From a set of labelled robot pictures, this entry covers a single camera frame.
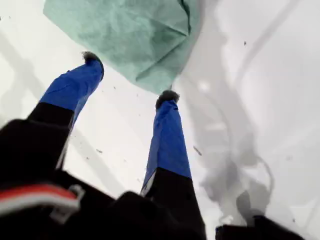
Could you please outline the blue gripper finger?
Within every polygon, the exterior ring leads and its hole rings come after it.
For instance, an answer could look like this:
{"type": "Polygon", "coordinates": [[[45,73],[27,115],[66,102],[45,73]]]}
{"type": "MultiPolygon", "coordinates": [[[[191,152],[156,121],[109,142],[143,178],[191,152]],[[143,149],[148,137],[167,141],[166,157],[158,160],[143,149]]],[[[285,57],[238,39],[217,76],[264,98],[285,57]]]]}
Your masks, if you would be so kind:
{"type": "Polygon", "coordinates": [[[84,64],[57,77],[47,88],[28,119],[67,127],[70,130],[90,95],[104,77],[104,66],[97,55],[82,53],[84,64]]]}
{"type": "Polygon", "coordinates": [[[153,133],[141,188],[143,196],[147,196],[154,181],[158,181],[165,190],[177,188],[169,194],[170,197],[182,191],[187,200],[196,198],[178,109],[179,98],[175,91],[165,90],[156,100],[153,133]]]}

